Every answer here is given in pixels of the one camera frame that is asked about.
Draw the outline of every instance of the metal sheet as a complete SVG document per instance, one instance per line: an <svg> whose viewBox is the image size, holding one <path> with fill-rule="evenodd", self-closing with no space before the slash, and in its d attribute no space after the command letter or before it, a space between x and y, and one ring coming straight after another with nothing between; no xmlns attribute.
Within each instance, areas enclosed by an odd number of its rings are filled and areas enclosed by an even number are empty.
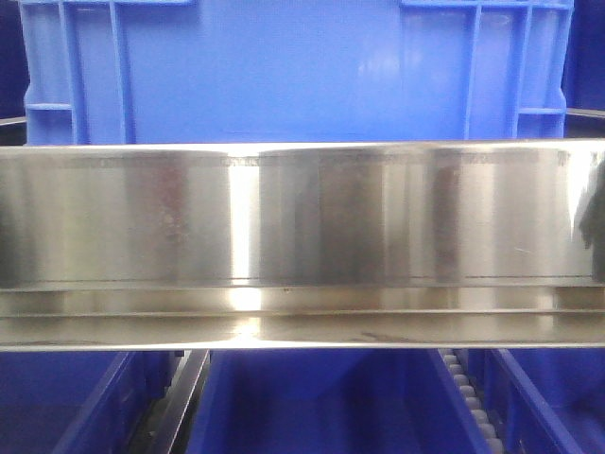
<svg viewBox="0 0 605 454"><path fill-rule="evenodd" d="M605 344L604 157L0 148L0 348Z"/></svg>

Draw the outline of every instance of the blue storage box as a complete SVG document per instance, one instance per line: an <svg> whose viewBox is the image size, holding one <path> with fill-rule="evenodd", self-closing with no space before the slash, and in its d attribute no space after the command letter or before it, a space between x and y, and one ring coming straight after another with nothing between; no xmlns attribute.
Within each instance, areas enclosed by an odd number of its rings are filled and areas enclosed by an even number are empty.
<svg viewBox="0 0 605 454"><path fill-rule="evenodd" d="M511 454L605 452L605 350L467 350L462 357Z"/></svg>
<svg viewBox="0 0 605 454"><path fill-rule="evenodd" d="M149 402L140 353L3 353L0 452L126 452Z"/></svg>
<svg viewBox="0 0 605 454"><path fill-rule="evenodd" d="M187 454L491 453L434 350L214 352Z"/></svg>
<svg viewBox="0 0 605 454"><path fill-rule="evenodd" d="M576 0L563 88L569 107L605 110L605 2Z"/></svg>
<svg viewBox="0 0 605 454"><path fill-rule="evenodd" d="M559 137L573 0L20 0L28 142Z"/></svg>
<svg viewBox="0 0 605 454"><path fill-rule="evenodd" d="M19 5L0 0L0 118L25 114L23 96L28 82Z"/></svg>

